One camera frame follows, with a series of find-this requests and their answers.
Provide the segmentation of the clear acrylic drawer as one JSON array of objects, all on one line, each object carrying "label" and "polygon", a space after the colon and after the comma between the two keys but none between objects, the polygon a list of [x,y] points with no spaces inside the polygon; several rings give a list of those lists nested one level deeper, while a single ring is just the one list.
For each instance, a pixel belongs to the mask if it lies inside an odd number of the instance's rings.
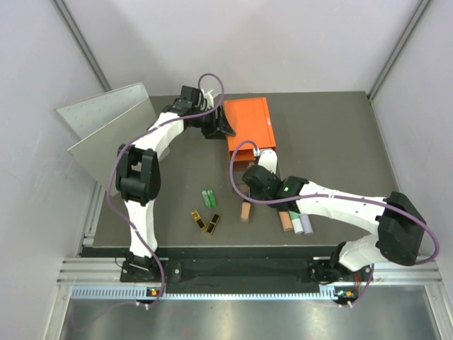
[{"label": "clear acrylic drawer", "polygon": [[249,170],[252,166],[255,166],[258,162],[256,161],[238,161],[233,164],[232,168],[232,178],[233,182],[236,184],[238,190],[246,195],[251,196],[252,190],[243,180],[243,175]]}]

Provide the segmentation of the orange drawer box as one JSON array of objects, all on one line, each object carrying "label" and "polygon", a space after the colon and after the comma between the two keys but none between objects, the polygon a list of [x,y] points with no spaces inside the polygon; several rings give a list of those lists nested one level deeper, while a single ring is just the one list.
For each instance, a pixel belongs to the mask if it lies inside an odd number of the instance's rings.
[{"label": "orange drawer box", "polygon": [[226,118],[236,135],[226,138],[229,158],[244,140],[252,140],[260,149],[276,150],[276,140],[265,97],[234,99],[224,102]]}]

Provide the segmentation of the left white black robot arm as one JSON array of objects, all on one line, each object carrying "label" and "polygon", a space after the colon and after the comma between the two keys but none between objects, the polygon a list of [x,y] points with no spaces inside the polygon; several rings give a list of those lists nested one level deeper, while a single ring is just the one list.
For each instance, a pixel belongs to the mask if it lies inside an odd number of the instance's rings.
[{"label": "left white black robot arm", "polygon": [[222,106],[214,108],[212,92],[190,86],[167,105],[149,134],[133,142],[119,160],[115,187],[125,203],[131,229],[130,250],[125,254],[120,280],[128,283],[161,279],[160,263],[153,258],[157,250],[154,234],[154,201],[161,188],[159,158],[170,143],[186,128],[199,128],[206,139],[224,140],[236,133]]}]

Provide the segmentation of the lilac white tube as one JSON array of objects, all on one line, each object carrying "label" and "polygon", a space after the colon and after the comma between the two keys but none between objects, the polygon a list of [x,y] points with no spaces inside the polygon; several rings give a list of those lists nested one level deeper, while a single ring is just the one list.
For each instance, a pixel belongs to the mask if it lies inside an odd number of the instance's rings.
[{"label": "lilac white tube", "polygon": [[310,220],[309,216],[308,215],[300,215],[299,219],[300,219],[300,222],[301,222],[301,225],[302,225],[302,229],[304,230],[304,233],[305,234],[313,234],[314,230],[313,230],[313,227],[311,225],[311,220]]}]

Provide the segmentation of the green white tube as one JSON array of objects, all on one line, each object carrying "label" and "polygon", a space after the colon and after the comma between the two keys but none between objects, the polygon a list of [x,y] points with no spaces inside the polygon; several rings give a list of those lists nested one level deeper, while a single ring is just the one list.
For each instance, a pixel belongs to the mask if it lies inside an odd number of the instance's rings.
[{"label": "green white tube", "polygon": [[302,225],[302,221],[300,220],[300,216],[296,212],[289,211],[289,218],[292,223],[292,227],[295,234],[303,234],[304,228]]}]

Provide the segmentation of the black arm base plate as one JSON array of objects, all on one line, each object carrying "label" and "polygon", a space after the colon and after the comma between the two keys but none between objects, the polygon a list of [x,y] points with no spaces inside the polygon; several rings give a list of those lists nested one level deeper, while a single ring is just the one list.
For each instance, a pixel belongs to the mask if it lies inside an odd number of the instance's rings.
[{"label": "black arm base plate", "polygon": [[216,288],[225,285],[255,285],[275,282],[278,286],[330,283],[364,283],[370,277],[368,267],[356,272],[329,260],[313,260],[304,257],[264,258],[216,258],[216,259],[169,259],[160,269],[155,263],[146,270],[137,264],[123,263],[122,282],[164,281],[169,289],[207,285]]}]

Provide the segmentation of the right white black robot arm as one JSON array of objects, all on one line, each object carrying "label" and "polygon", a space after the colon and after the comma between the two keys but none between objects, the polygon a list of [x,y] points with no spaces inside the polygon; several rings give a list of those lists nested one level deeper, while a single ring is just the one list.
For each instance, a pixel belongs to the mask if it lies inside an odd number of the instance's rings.
[{"label": "right white black robot arm", "polygon": [[242,179],[253,199],[265,200],[272,208],[327,217],[367,232],[358,240],[341,242],[328,260],[311,265],[312,276],[321,283],[347,280],[375,263],[413,266],[417,262],[424,219],[402,193],[393,191],[387,198],[353,195],[296,176],[282,180],[259,165],[246,170]]}]

